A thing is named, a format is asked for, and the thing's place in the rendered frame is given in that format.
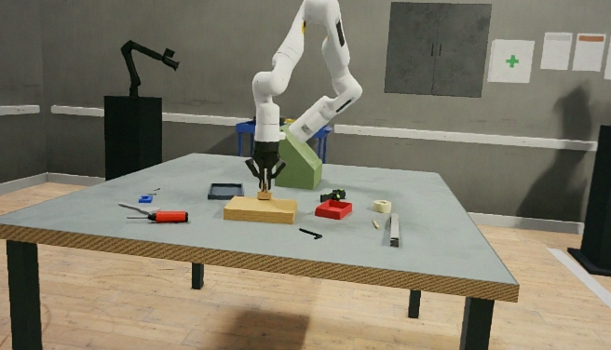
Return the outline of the small light wooden block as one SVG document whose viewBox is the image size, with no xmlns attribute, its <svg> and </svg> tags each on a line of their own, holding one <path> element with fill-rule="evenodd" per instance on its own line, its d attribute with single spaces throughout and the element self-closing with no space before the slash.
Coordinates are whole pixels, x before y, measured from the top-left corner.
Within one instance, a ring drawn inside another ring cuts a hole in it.
<svg viewBox="0 0 611 350">
<path fill-rule="evenodd" d="M 268 192 L 258 191 L 257 192 L 257 198 L 259 199 L 272 199 L 272 195 L 273 195 L 273 192 L 270 192 L 270 191 Z"/>
</svg>

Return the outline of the red-handled screwdriver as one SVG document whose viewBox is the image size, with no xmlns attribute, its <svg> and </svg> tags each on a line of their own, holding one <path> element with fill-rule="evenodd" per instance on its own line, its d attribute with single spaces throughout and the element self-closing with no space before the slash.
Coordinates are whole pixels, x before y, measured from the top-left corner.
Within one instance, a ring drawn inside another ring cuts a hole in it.
<svg viewBox="0 0 611 350">
<path fill-rule="evenodd" d="M 188 212 L 157 211 L 148 216 L 131 216 L 131 219 L 148 219 L 156 222 L 188 222 Z"/>
</svg>

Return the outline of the tan wooden board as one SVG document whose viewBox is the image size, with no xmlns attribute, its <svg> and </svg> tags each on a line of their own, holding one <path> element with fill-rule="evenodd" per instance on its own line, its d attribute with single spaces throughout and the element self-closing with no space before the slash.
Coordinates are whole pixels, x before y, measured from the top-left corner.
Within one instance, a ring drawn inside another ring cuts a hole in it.
<svg viewBox="0 0 611 350">
<path fill-rule="evenodd" d="M 296 210 L 297 200 L 234 196 L 224 207 L 224 220 L 293 224 Z"/>
</svg>

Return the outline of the red rectangular tray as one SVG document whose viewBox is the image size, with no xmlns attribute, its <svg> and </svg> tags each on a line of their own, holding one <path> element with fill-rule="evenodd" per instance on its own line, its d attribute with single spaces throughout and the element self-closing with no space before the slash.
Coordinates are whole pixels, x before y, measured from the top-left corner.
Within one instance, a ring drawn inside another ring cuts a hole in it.
<svg viewBox="0 0 611 350">
<path fill-rule="evenodd" d="M 352 210 L 352 203 L 327 200 L 315 210 L 315 216 L 341 220 Z"/>
</svg>

